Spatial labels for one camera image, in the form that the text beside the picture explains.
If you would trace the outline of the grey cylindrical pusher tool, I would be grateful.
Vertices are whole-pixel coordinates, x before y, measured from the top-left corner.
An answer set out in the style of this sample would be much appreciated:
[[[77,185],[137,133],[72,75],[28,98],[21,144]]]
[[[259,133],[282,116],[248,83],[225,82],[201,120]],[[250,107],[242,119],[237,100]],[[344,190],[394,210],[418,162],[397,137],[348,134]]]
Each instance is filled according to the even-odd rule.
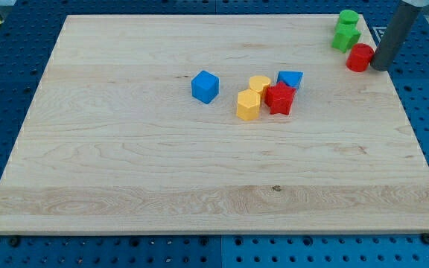
[[[416,18],[422,10],[422,1],[400,1],[381,40],[375,49],[370,65],[377,71],[387,71],[406,40]]]

